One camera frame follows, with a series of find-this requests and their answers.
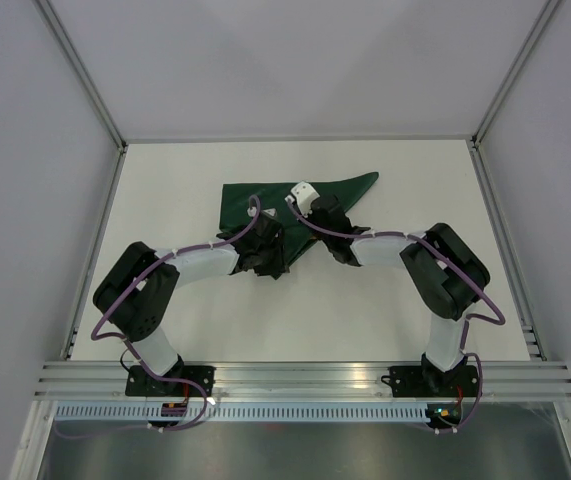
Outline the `dark green cloth napkin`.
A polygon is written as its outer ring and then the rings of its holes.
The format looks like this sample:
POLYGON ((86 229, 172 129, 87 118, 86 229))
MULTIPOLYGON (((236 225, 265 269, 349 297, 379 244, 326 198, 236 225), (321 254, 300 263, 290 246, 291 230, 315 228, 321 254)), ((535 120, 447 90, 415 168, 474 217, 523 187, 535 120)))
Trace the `dark green cloth napkin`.
POLYGON ((288 272, 317 241, 315 233, 297 221, 286 205, 285 197, 295 184, 286 183, 236 183, 222 187, 218 234, 229 239, 239 233, 251 220, 255 208, 275 209, 285 232, 285 260, 288 272))

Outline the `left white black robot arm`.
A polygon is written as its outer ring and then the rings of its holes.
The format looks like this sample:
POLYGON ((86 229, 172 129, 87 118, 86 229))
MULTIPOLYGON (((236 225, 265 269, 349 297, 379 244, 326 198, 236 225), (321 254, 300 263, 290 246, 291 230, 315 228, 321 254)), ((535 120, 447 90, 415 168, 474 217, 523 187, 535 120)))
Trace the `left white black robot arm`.
POLYGON ((255 212, 247 226, 206 244, 161 250, 134 242, 94 292, 92 303, 102 317, 91 338, 123 341, 144 365, 149 385, 160 395, 174 395, 183 384, 183 360, 161 324, 175 290, 247 271, 272 278, 288 271, 284 226, 274 209, 255 212))

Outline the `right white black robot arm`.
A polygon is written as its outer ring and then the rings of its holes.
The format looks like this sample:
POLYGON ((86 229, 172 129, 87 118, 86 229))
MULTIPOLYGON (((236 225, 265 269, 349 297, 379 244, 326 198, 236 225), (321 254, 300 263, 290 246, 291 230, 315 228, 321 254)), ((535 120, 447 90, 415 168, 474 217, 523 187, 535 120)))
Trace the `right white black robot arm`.
POLYGON ((314 233, 341 264, 405 269, 431 312, 429 339, 421 357, 424 388, 443 395, 466 365, 463 349, 469 330, 463 318, 480 300, 469 285, 484 289, 490 275, 484 264, 446 223, 437 223, 416 241, 402 234, 374 233, 354 226, 334 195, 319 196, 303 208, 314 233))

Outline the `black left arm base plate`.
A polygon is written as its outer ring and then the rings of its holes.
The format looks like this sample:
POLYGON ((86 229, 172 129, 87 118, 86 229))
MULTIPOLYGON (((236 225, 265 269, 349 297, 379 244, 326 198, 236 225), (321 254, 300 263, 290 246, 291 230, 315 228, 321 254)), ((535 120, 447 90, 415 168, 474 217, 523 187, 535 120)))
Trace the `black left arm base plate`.
POLYGON ((171 370, 164 381, 150 376, 142 366, 129 368, 125 387, 127 397, 203 397, 210 396, 215 384, 215 368, 186 365, 171 370))

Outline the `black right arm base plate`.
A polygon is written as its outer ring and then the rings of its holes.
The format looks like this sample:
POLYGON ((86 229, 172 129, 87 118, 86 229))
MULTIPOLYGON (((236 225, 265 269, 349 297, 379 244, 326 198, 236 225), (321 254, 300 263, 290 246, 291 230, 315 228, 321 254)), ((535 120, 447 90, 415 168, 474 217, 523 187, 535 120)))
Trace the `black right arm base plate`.
POLYGON ((394 398, 475 397, 479 392, 478 370, 473 365, 459 366, 448 372, 421 366, 392 365, 380 381, 389 386, 394 398))

